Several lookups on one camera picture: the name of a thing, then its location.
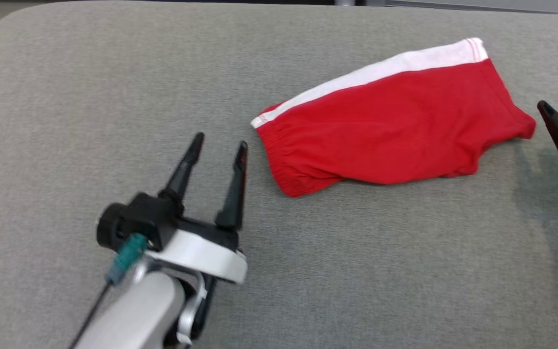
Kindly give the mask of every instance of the gray fabric surface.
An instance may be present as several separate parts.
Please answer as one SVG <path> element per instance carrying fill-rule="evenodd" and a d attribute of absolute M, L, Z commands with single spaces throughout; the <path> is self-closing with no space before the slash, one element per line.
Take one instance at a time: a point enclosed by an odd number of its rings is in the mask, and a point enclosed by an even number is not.
<path fill-rule="evenodd" d="M 480 37 L 531 141 L 478 174 L 345 182 L 292 199 L 248 124 L 263 108 L 410 49 Z M 558 16 L 396 8 L 71 2 L 0 23 L 0 348 L 60 348 L 111 253 L 113 201 L 155 192 L 194 132 L 186 197 L 212 219 L 250 145 L 243 286 L 219 285 L 210 348 L 558 348 Z"/>

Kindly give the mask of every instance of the white stripe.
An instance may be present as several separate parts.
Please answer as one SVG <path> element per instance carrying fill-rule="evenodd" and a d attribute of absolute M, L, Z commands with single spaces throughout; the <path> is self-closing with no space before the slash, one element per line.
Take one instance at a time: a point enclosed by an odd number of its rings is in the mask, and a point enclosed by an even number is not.
<path fill-rule="evenodd" d="M 480 38 L 467 38 L 451 45 L 400 53 L 384 61 L 364 66 L 343 77 L 324 82 L 292 99 L 288 99 L 288 101 L 283 102 L 276 109 L 262 113 L 253 119 L 251 125 L 254 128 L 258 128 L 266 122 L 273 121 L 288 109 L 294 108 L 299 104 L 311 102 L 341 89 L 361 86 L 387 78 L 403 71 L 419 71 L 478 63 L 487 60 L 487 58 L 488 53 L 483 48 L 483 42 Z"/>

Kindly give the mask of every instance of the red shorts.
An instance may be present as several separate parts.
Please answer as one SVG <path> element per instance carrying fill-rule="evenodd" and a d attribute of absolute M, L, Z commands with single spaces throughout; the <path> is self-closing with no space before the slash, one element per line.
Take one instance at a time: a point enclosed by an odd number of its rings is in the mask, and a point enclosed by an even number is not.
<path fill-rule="evenodd" d="M 478 38 L 368 65 L 267 108 L 251 124 L 288 196 L 344 178 L 394 184 L 470 175 L 492 145 L 529 139 L 535 129 Z"/>

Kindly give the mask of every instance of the cable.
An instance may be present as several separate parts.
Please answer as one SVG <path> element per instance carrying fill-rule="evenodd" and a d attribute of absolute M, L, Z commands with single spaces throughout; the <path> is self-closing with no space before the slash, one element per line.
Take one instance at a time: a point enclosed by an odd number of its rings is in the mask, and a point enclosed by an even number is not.
<path fill-rule="evenodd" d="M 131 236 L 124 241 L 124 244 L 118 251 L 118 255 L 113 259 L 111 268 L 109 268 L 109 271 L 105 274 L 106 282 L 102 287 L 102 291 L 100 291 L 98 298 L 94 301 L 92 308 L 83 321 L 83 325 L 81 325 L 79 332 L 77 332 L 75 339 L 70 344 L 68 349 L 74 349 L 77 343 L 79 343 L 79 340 L 85 333 L 87 326 L 91 323 L 93 316 L 96 314 L 96 311 L 100 306 L 100 303 L 104 300 L 107 292 L 111 289 L 111 286 L 117 286 L 120 281 L 122 281 L 126 275 L 126 271 L 128 271 L 128 268 L 130 268 L 130 266 L 142 256 L 143 252 L 147 248 L 148 238 L 139 233 L 131 234 Z"/>
<path fill-rule="evenodd" d="M 102 300 L 104 300 L 105 296 L 107 295 L 107 292 L 109 292 L 110 289 L 111 289 L 111 283 L 106 282 L 105 285 L 102 287 L 102 291 L 100 291 L 100 295 L 98 296 L 96 301 L 94 301 L 92 308 L 90 309 L 85 320 L 83 321 L 83 325 L 81 325 L 79 332 L 77 332 L 75 339 L 70 344 L 70 347 L 68 347 L 68 349 L 74 349 L 77 343 L 79 343 L 81 336 L 84 334 L 85 330 L 87 329 L 87 326 L 89 326 L 89 323 L 92 321 L 93 316 L 96 314 L 96 311 L 100 306 L 100 303 L 102 303 Z"/>

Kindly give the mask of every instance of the black cable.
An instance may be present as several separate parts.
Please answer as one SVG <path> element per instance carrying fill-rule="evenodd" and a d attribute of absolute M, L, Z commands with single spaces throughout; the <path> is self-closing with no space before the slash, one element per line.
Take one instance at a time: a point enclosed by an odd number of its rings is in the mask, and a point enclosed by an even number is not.
<path fill-rule="evenodd" d="M 81 336 L 83 336 L 85 330 L 87 329 L 87 326 L 89 326 L 89 323 L 92 321 L 93 316 L 96 314 L 96 311 L 98 310 L 98 307 L 100 306 L 100 303 L 102 303 L 102 300 L 104 300 L 104 298 L 107 295 L 107 292 L 109 291 L 109 289 L 111 289 L 111 283 L 105 283 L 104 287 L 102 287 L 102 291 L 100 291 L 100 295 L 98 296 L 96 301 L 93 303 L 92 308 L 90 309 L 89 313 L 86 316 L 86 319 L 83 321 L 83 325 L 79 329 L 79 332 L 77 332 L 77 335 L 75 336 L 75 339 L 71 343 L 70 347 L 68 347 L 68 349 L 74 349 L 76 347 L 77 343 L 79 343 L 79 340 L 81 339 Z"/>

